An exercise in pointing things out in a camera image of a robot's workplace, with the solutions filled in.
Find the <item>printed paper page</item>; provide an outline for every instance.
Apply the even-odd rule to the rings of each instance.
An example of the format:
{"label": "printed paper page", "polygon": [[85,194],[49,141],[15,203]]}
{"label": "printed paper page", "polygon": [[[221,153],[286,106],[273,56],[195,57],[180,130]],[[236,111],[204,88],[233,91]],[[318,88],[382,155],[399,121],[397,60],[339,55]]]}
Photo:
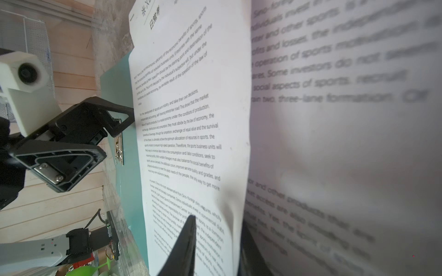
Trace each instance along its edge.
{"label": "printed paper page", "polygon": [[250,156],[250,2],[146,4],[131,11],[129,63],[149,273],[193,214],[195,275],[236,275]]}
{"label": "printed paper page", "polygon": [[441,274],[441,11],[252,2],[244,218],[274,275]]}

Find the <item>wooden plank wall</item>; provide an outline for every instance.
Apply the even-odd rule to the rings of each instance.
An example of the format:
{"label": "wooden plank wall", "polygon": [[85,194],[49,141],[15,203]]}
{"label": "wooden plank wall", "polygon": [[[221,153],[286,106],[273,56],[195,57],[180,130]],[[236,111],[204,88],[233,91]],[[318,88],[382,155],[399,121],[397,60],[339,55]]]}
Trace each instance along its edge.
{"label": "wooden plank wall", "polygon": [[[59,2],[91,7],[94,0]],[[2,9],[45,21],[52,52],[56,100],[62,110],[96,95],[90,28],[1,5]],[[11,132],[17,131],[16,124],[11,129]],[[102,170],[100,164],[68,193],[56,193],[39,178],[27,173],[25,187],[18,198],[0,211],[0,243],[65,234],[86,226],[99,208],[105,214]],[[97,218],[89,229],[102,225]]]}

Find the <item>transparent plastic sheet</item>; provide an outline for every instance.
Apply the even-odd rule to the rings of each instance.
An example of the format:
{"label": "transparent plastic sheet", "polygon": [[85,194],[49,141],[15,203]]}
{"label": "transparent plastic sheet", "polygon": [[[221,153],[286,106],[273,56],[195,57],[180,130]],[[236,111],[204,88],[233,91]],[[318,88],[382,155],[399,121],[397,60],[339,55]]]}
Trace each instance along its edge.
{"label": "transparent plastic sheet", "polygon": [[104,144],[103,148],[107,154],[107,158],[103,161],[104,204],[106,210],[109,210],[112,215],[117,235],[120,240],[120,257],[118,261],[116,261],[118,276],[149,276],[147,267],[140,255],[140,250],[135,243],[132,232],[127,227],[123,209],[121,208],[120,197],[115,190],[116,170],[111,148],[109,144]]}
{"label": "transparent plastic sheet", "polygon": [[95,1],[92,41],[95,55],[95,81],[100,91],[101,75],[133,49],[128,14],[134,2],[135,0]]}

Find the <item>metal mesh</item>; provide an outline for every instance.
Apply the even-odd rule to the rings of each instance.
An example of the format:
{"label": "metal mesh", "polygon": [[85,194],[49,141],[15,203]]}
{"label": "metal mesh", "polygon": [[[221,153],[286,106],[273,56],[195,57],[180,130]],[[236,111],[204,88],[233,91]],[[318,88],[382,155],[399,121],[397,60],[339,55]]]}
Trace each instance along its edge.
{"label": "metal mesh", "polygon": [[[47,87],[55,96],[49,39],[43,21],[0,10],[0,48],[36,55],[49,74]],[[9,104],[0,105],[0,117],[15,122]]]}

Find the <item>blurry paper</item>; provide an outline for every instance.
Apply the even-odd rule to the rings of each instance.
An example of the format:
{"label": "blurry paper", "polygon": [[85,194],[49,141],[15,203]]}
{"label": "blurry paper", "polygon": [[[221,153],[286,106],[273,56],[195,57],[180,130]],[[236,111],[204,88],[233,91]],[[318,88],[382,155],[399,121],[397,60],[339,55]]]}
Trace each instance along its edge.
{"label": "blurry paper", "polygon": [[244,218],[274,275],[441,275],[441,12],[252,2]]}
{"label": "blurry paper", "polygon": [[139,0],[129,20],[149,273],[194,214],[195,275],[236,275],[250,155],[250,2]]}

